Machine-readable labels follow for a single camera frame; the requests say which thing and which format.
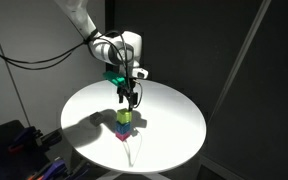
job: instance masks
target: white wall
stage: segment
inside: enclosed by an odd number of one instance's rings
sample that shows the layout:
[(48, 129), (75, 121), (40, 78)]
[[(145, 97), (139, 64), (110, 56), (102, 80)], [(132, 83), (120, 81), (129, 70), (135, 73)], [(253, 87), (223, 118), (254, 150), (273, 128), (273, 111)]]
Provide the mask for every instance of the white wall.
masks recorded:
[[(105, 2), (92, 0), (88, 12), (100, 32), (105, 27)], [(52, 0), (0, 0), (0, 43), (6, 56), (35, 61), (56, 56), (79, 44), (82, 37)], [(47, 70), (28, 71), (10, 65), (31, 125), (49, 133), (60, 127), (61, 110), (79, 89), (103, 80), (105, 64), (86, 46)], [(19, 119), (27, 126), (14, 85), (0, 59), (0, 124)]]

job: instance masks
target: green block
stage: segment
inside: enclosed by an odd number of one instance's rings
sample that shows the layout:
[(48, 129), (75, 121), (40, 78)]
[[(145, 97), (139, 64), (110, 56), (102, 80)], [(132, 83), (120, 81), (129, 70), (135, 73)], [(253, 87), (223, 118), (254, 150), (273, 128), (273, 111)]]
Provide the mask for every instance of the green block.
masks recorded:
[(106, 80), (110, 81), (115, 86), (122, 87), (126, 84), (125, 78), (122, 75), (116, 74), (112, 71), (107, 71), (103, 73), (103, 76)]
[(132, 112), (125, 109), (120, 109), (117, 111), (117, 121), (121, 124), (129, 123), (132, 121)]

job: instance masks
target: table leg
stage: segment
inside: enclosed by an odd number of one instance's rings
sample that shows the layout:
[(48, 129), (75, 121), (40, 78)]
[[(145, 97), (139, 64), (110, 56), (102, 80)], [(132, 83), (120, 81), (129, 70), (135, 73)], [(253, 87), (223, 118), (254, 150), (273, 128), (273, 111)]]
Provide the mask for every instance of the table leg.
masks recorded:
[(122, 173), (110, 171), (110, 172), (104, 174), (103, 176), (99, 177), (96, 180), (113, 180), (113, 179), (117, 178), (118, 176), (120, 176), (121, 174)]
[(171, 180), (165, 176), (162, 176), (160, 174), (143, 174), (143, 176), (151, 179), (151, 180)]

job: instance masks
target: purple block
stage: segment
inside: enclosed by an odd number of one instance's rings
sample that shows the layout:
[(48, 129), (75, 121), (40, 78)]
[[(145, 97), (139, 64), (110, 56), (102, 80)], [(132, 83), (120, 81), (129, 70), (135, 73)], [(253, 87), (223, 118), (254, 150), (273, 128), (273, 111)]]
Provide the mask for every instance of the purple block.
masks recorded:
[(115, 131), (115, 135), (117, 138), (119, 138), (121, 141), (124, 141), (131, 135), (131, 131), (125, 133), (125, 134), (120, 134), (119, 132)]

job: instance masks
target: blue block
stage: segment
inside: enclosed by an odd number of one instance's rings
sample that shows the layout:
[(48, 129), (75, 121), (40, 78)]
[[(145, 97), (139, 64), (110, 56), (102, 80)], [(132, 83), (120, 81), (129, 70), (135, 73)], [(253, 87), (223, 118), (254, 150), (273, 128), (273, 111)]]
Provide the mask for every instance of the blue block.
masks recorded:
[(116, 131), (121, 135), (129, 132), (131, 130), (131, 123), (121, 124), (120, 122), (116, 121)]

